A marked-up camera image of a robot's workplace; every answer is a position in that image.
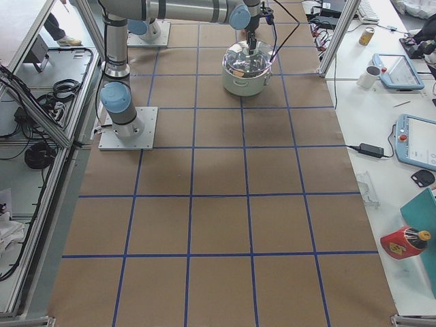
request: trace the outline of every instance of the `red bottle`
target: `red bottle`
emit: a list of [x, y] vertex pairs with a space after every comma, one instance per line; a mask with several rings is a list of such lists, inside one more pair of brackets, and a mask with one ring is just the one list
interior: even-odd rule
[[430, 232], [426, 230], [419, 231], [405, 226], [396, 232], [383, 236], [380, 243], [388, 255], [395, 259], [404, 259], [423, 252], [430, 238]]

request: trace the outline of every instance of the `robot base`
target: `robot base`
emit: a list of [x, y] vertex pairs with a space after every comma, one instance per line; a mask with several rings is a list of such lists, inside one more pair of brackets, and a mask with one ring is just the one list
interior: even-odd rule
[[152, 48], [156, 46], [168, 46], [168, 40], [170, 39], [170, 22], [157, 21], [161, 29], [161, 35], [153, 41], [144, 41], [139, 36], [133, 33], [129, 33], [127, 38], [127, 46], [132, 48]]
[[[155, 139], [157, 107], [136, 107], [139, 118], [144, 122], [144, 131], [136, 138], [119, 138], [112, 129], [104, 129], [100, 139], [100, 150], [151, 150]], [[112, 124], [109, 115], [105, 124]]]

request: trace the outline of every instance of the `keyboard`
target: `keyboard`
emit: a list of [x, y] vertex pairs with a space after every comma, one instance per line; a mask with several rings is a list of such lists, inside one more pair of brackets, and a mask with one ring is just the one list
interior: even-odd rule
[[379, 17], [374, 12], [369, 4], [369, 0], [360, 0], [359, 8], [357, 9], [357, 16], [363, 23], [375, 24], [379, 22]]

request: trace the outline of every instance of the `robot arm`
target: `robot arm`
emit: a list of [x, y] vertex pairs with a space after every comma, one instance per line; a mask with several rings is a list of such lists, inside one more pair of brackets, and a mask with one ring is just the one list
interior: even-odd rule
[[129, 90], [127, 19], [155, 18], [228, 23], [254, 32], [259, 26], [260, 0], [99, 0], [104, 9], [104, 87], [100, 99], [119, 138], [142, 132]]

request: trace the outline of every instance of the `white table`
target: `white table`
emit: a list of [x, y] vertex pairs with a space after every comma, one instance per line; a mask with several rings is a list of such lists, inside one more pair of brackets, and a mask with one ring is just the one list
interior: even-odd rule
[[[393, 26], [397, 28], [396, 32], [391, 32], [375, 25], [362, 25], [355, 29], [361, 22], [359, 20], [353, 20], [348, 28], [348, 31], [352, 31], [345, 34], [339, 50], [337, 52], [337, 80], [357, 79], [363, 73], [368, 65], [371, 64], [373, 55], [375, 53], [387, 53], [403, 55], [405, 51], [401, 46], [399, 39], [403, 37], [403, 33], [406, 32], [403, 22], [396, 13], [394, 7], [389, 0], [372, 0], [371, 7], [374, 12], [379, 16], [379, 25]], [[361, 46], [358, 42], [362, 32], [367, 27], [373, 27], [375, 32], [374, 36], [367, 46]], [[419, 72], [428, 72], [429, 69], [426, 63], [419, 59], [413, 60], [415, 68]], [[330, 69], [326, 75], [327, 79], [334, 78], [334, 62], [330, 66]]]
[[[425, 80], [421, 93], [396, 94], [380, 81], [368, 91], [356, 81], [337, 81], [337, 116], [345, 143], [361, 142], [381, 146], [390, 154], [388, 135], [400, 114], [407, 113], [436, 120], [436, 107], [431, 99], [434, 81]], [[334, 82], [328, 81], [334, 99]], [[411, 101], [393, 108], [395, 105]], [[410, 176], [420, 168], [390, 159], [373, 159], [349, 150], [355, 173], [368, 172], [380, 206], [367, 206], [368, 218], [399, 315], [436, 315], [436, 299], [420, 257], [395, 260], [379, 245], [379, 238], [405, 225], [400, 207], [418, 195], [420, 189]]]

